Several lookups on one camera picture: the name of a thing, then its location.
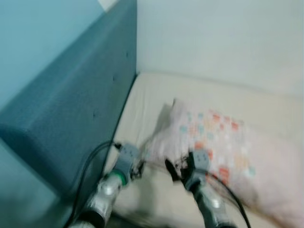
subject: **wire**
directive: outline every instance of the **wire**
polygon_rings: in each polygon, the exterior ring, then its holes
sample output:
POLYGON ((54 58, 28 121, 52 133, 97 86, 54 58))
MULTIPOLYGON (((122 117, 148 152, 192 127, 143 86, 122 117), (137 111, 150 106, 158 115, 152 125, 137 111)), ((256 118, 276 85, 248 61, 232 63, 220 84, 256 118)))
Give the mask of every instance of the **wire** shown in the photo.
POLYGON ((233 193, 233 191, 220 179, 218 178, 216 175, 214 175, 213 173, 210 173, 208 172, 207 170, 202 170, 206 175, 212 177, 213 179, 215 179, 217 182, 219 182, 222 186, 225 187, 225 189, 228 191, 228 193, 231 195, 231 197, 234 199, 234 201, 237 203, 238 205, 238 208, 239 208, 239 211, 241 212, 245 222, 246 222, 246 225, 248 228, 251 228, 251 225, 250 225, 250 222, 249 222, 249 219, 247 217, 247 214, 245 212, 245 209, 241 203, 241 201, 239 200, 239 198, 233 193))
POLYGON ((76 209, 77 209, 77 205, 78 205, 78 202, 79 202, 79 196, 80 196, 81 188, 82 188, 82 185, 83 185, 85 177, 86 177, 85 174, 86 174, 86 171, 87 171, 90 163, 92 162, 92 160, 96 157, 96 155, 101 150, 103 150, 103 149, 105 149, 107 147, 110 147, 112 144, 114 144, 113 141, 103 142, 103 143, 99 144, 98 146, 96 146, 95 149, 88 156, 88 158, 87 158, 87 160, 85 162, 85 165, 83 167, 83 171, 82 171, 82 174, 81 174, 81 177, 80 177, 80 181, 79 181, 79 184, 78 184, 78 187, 77 187, 77 191, 76 191, 76 195, 75 195, 75 199, 74 199, 74 203, 73 203, 73 209, 72 209, 70 217, 68 218, 66 224, 64 225, 64 228, 68 228, 68 226, 73 222, 73 219, 74 219, 74 216, 75 216, 75 213, 76 213, 76 209))

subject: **teal headboard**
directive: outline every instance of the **teal headboard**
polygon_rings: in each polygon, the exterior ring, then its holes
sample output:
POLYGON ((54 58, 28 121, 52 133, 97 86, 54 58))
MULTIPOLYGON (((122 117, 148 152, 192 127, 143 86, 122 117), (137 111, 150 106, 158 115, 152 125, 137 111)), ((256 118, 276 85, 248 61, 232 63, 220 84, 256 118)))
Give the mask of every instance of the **teal headboard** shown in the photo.
POLYGON ((60 196, 75 191, 88 154, 115 133, 136 75, 136 20, 136 0, 119 1, 0 113, 0 137, 60 196))

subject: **mattress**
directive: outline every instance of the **mattress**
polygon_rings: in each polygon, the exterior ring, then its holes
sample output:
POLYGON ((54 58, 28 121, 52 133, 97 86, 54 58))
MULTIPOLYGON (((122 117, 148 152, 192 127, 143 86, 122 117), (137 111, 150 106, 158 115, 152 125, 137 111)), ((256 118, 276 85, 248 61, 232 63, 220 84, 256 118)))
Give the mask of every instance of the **mattress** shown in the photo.
MULTIPOLYGON (((301 98, 270 94, 243 86, 221 84, 188 76, 141 73, 128 97, 115 139, 139 148, 158 131, 174 98, 201 102, 223 113, 243 119, 263 131, 301 144, 303 105, 301 98)), ((110 153, 107 168, 116 153, 110 153)), ((239 228, 245 228, 237 208, 227 204, 228 213, 239 228)), ((149 227, 203 227, 191 194, 181 184, 155 167, 146 166, 143 178, 132 182, 119 195, 114 211, 149 227)), ((247 209, 252 227, 276 228, 272 221, 247 209)))

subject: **pillow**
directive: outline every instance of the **pillow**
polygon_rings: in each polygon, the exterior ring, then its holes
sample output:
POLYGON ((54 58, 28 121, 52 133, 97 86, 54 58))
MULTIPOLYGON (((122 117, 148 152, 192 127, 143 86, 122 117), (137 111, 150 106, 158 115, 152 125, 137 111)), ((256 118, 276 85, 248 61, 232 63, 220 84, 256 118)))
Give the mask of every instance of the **pillow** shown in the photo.
POLYGON ((205 148, 211 161, 209 171, 250 208, 283 227, 304 227, 303 154, 299 148, 243 121, 178 99, 168 125, 147 142, 148 162, 165 167, 165 157, 175 162, 189 150, 205 148))

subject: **gray gripper part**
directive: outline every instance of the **gray gripper part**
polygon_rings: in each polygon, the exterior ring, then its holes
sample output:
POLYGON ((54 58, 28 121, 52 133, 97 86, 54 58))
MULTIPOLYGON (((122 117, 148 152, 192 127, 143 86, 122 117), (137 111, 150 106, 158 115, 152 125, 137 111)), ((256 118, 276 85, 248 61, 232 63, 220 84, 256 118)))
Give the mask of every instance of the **gray gripper part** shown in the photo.
POLYGON ((131 171, 134 161, 139 158, 139 150, 130 144, 125 144, 120 149, 120 154, 113 168, 114 171, 119 171, 125 177, 125 184, 131 179, 131 171))
POLYGON ((187 162, 190 176, 185 182, 185 189, 190 191, 193 184, 199 182, 204 185, 206 182, 206 176, 202 170, 208 171, 209 169, 209 156, 207 150, 201 149, 190 152, 187 162))

